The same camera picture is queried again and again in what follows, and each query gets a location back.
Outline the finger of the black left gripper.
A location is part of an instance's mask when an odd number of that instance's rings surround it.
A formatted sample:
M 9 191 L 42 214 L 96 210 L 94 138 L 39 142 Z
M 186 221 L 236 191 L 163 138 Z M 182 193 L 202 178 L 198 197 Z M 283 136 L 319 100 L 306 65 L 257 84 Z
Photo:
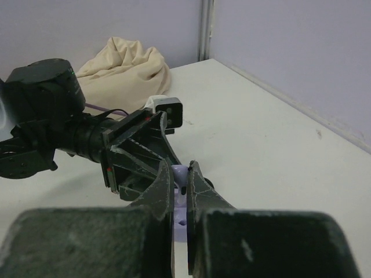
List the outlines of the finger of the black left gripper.
M 166 138 L 166 120 L 162 111 L 136 111 L 118 122 L 110 142 L 110 166 L 143 162 L 155 167 L 163 160 L 170 165 L 180 164 Z
M 115 166 L 115 178 L 119 197 L 124 201 L 134 201 L 155 180 L 158 166 L 140 162 L 131 163 L 128 166 Z

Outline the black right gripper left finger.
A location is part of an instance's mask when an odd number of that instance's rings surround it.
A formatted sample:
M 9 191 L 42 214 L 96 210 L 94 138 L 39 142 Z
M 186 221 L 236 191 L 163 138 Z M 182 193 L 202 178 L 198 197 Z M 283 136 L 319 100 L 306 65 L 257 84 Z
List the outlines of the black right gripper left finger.
M 126 207 L 21 213 L 1 246 L 2 277 L 173 277 L 174 176 L 160 162 Z

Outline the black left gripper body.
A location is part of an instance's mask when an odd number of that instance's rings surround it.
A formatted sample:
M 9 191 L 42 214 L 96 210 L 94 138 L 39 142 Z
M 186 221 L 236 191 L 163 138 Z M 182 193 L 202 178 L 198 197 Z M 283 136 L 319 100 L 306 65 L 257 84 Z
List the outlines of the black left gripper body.
M 139 197 L 155 180 L 165 130 L 165 113 L 133 113 L 103 133 L 101 167 L 106 187 L 122 200 Z

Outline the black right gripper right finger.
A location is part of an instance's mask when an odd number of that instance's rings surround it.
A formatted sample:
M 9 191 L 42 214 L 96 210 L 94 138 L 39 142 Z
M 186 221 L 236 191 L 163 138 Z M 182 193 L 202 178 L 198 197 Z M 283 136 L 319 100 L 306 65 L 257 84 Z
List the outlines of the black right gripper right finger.
M 359 277 L 346 236 L 317 211 L 239 210 L 187 174 L 188 272 L 193 277 Z

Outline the purple earbud charging case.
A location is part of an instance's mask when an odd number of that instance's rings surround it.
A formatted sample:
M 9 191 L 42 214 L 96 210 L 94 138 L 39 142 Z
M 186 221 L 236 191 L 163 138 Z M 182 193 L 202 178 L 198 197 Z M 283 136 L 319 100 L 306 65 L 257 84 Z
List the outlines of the purple earbud charging case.
M 187 186 L 188 167 L 182 164 L 172 165 L 172 170 L 174 184 Z M 187 203 L 184 207 L 174 205 L 174 240 L 181 243 L 187 241 Z

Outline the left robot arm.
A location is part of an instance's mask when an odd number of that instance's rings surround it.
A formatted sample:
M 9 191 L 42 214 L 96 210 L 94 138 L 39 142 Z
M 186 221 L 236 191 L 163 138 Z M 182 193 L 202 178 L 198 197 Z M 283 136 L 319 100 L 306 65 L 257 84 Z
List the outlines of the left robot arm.
M 132 201 L 155 180 L 161 161 L 178 165 L 166 136 L 181 122 L 149 108 L 121 120 L 91 115 L 69 61 L 52 58 L 14 69 L 1 82 L 1 176 L 24 179 L 57 170 L 56 150 L 101 166 L 104 183 Z

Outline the black earbud charging case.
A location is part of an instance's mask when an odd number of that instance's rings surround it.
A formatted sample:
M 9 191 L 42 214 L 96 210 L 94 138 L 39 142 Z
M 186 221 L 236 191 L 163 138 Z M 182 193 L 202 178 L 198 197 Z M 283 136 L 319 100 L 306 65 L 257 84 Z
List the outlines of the black earbud charging case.
M 211 182 L 211 180 L 209 180 L 208 178 L 204 178 L 204 180 L 208 183 L 209 186 L 211 186 L 212 188 L 214 188 L 214 185 Z

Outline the cream crumpled cloth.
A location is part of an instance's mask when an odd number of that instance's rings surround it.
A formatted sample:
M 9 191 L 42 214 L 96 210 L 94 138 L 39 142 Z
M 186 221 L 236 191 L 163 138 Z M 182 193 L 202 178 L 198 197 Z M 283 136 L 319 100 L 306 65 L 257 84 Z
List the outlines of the cream crumpled cloth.
M 88 104 L 129 113 L 171 84 L 169 66 L 155 47 L 145 49 L 140 41 L 120 37 L 110 37 L 76 76 Z

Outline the left aluminium corner post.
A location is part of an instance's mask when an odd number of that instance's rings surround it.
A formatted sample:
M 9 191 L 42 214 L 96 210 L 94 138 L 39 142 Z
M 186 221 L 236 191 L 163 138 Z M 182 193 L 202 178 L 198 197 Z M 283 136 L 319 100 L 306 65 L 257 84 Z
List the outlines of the left aluminium corner post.
M 201 0 L 198 31 L 198 61 L 209 59 L 212 36 L 214 0 Z

